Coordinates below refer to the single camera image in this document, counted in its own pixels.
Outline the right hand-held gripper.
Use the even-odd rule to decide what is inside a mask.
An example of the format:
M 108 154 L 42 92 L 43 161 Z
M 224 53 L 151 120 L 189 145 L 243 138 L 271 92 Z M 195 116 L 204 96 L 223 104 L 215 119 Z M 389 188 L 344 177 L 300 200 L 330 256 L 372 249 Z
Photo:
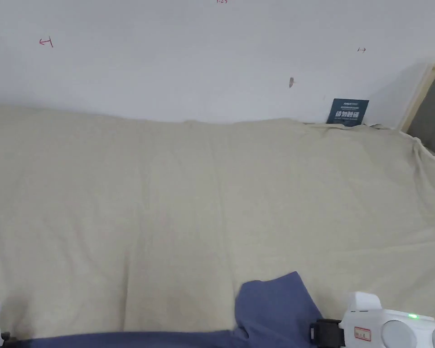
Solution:
M 318 348 L 435 348 L 435 319 L 384 309 L 376 295 L 352 292 L 342 320 L 318 319 L 309 341 Z

